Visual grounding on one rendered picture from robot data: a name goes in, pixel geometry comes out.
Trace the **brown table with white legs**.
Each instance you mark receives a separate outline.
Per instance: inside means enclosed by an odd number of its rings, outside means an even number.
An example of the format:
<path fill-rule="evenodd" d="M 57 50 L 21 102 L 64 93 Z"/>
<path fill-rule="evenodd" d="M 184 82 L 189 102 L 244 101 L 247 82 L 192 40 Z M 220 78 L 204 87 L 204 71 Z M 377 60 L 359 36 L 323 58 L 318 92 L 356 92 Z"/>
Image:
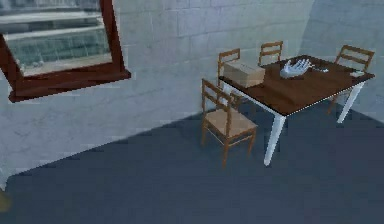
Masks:
<path fill-rule="evenodd" d="M 264 81 L 252 87 L 245 88 L 229 78 L 219 77 L 226 92 L 234 91 L 274 115 L 264 156 L 265 166 L 268 166 L 272 160 L 287 117 L 346 90 L 351 90 L 337 120 L 338 123 L 342 123 L 364 84 L 375 77 L 368 72 L 354 77 L 351 76 L 354 72 L 353 68 L 309 55 L 293 57 L 292 61 L 296 62 L 300 59 L 309 59 L 316 67 L 326 68 L 327 72 L 308 69 L 301 76 L 284 79 L 280 76 L 280 71 L 288 62 L 286 59 L 264 65 Z"/>

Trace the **tan cardboard box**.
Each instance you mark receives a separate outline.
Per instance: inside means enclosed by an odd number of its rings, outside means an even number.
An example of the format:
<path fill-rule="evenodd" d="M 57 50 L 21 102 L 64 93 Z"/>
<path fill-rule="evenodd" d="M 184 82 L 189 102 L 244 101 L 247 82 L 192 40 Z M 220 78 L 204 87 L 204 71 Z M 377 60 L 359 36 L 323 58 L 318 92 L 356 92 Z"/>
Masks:
<path fill-rule="evenodd" d="M 239 61 L 232 61 L 223 65 L 223 75 L 237 84 L 249 88 L 264 81 L 265 69 L 252 67 Z"/>

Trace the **dark red framed window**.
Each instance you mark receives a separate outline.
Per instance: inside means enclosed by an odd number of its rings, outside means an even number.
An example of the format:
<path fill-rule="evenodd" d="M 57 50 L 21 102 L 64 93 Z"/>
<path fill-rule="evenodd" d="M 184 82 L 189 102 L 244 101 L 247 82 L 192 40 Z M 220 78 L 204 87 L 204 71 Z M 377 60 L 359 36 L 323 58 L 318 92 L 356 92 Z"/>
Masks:
<path fill-rule="evenodd" d="M 113 0 L 0 0 L 13 103 L 126 80 Z"/>

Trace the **brown wooden chair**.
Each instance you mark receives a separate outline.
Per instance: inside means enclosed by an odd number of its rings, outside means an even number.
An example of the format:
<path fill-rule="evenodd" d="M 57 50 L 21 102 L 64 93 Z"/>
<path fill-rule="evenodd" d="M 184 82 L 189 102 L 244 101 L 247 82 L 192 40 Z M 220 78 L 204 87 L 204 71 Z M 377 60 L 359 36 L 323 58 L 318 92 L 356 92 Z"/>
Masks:
<path fill-rule="evenodd" d="M 217 60 L 217 85 L 220 85 L 219 77 L 222 75 L 223 65 L 227 62 L 235 61 L 240 58 L 240 49 L 235 48 L 229 51 L 220 52 Z"/>
<path fill-rule="evenodd" d="M 354 46 L 350 46 L 350 45 L 343 45 L 340 52 L 338 53 L 335 61 L 333 62 L 333 64 L 337 68 L 340 68 L 341 73 L 345 73 L 346 71 L 350 71 L 350 72 L 363 71 L 363 72 L 366 72 L 371 61 L 372 61 L 373 56 L 374 56 L 373 51 L 354 47 Z M 361 69 L 347 68 L 347 67 L 340 64 L 341 59 L 360 64 L 362 66 L 362 68 Z M 334 94 L 332 99 L 331 99 L 331 103 L 328 107 L 327 113 L 328 114 L 331 113 L 332 108 L 335 105 L 335 102 L 339 96 L 346 95 L 347 97 L 349 97 L 353 90 L 354 90 L 354 87 L 350 86 L 348 88 L 344 88 L 344 89 L 340 90 L 337 94 Z"/>
<path fill-rule="evenodd" d="M 276 55 L 277 60 L 281 60 L 283 50 L 283 41 L 266 42 L 260 46 L 260 53 L 258 59 L 258 65 L 262 65 L 263 58 L 265 56 Z"/>
<path fill-rule="evenodd" d="M 249 141 L 247 153 L 251 154 L 257 133 L 257 125 L 234 107 L 234 100 L 234 94 L 225 93 L 206 79 L 201 80 L 201 144 L 205 144 L 208 132 L 222 144 L 223 167 L 232 146 Z"/>

